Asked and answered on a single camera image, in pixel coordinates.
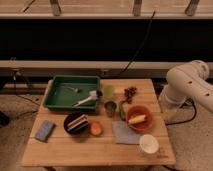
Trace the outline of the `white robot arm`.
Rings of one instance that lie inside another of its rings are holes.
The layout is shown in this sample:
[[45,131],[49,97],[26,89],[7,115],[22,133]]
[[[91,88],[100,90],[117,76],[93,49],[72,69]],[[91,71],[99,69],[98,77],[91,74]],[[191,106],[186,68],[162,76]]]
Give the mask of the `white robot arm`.
[[158,97],[166,124],[172,124],[171,120],[188,98],[213,113],[213,85],[206,81],[209,73],[208,65],[201,60],[175,66],[167,72],[167,84]]

